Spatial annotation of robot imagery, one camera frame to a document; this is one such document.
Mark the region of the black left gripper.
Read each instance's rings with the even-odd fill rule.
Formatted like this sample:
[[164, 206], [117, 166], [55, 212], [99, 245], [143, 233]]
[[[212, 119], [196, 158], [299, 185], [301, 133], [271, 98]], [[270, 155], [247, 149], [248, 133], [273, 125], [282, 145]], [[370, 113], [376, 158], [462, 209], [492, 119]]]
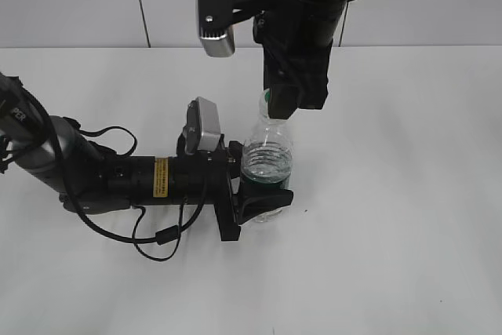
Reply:
[[239, 239], [240, 226], [264, 213], [290, 206], [293, 191], [278, 189], [263, 193], [239, 194], [236, 214], [232, 181], [240, 174], [243, 144], [231, 140], [228, 144], [220, 138], [213, 152], [184, 152], [185, 139], [181, 135], [176, 145], [176, 156], [169, 158], [168, 199], [172, 204], [195, 205], [196, 209], [181, 225], [186, 231], [202, 213], [202, 207], [214, 208], [220, 240], [234, 242]]

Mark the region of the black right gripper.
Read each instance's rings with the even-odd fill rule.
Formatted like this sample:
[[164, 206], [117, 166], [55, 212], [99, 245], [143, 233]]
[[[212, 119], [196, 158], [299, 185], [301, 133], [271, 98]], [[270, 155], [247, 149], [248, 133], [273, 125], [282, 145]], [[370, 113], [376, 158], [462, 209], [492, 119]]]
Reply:
[[334, 32], [345, 6], [345, 1], [282, 2], [254, 18], [270, 118], [287, 120], [297, 109], [323, 108]]

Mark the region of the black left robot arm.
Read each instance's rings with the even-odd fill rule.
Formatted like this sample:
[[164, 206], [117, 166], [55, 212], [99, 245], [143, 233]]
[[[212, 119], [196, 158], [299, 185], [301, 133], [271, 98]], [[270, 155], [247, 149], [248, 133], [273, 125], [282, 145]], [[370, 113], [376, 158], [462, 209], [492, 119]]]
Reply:
[[17, 77], [2, 76], [1, 167], [18, 165], [85, 222], [140, 206], [211, 205], [221, 239], [236, 241], [244, 223], [293, 200], [281, 184], [244, 176], [242, 145], [224, 140], [216, 105], [202, 97], [188, 105], [174, 156], [119, 154], [95, 136], [72, 118], [48, 115]]

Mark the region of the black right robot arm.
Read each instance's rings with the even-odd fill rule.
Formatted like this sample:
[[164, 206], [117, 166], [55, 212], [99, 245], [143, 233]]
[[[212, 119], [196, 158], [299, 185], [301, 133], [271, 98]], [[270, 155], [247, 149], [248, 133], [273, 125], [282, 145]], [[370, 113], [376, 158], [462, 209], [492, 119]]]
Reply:
[[270, 118], [323, 108], [334, 33], [350, 1], [275, 0], [255, 17], [253, 38], [264, 51]]

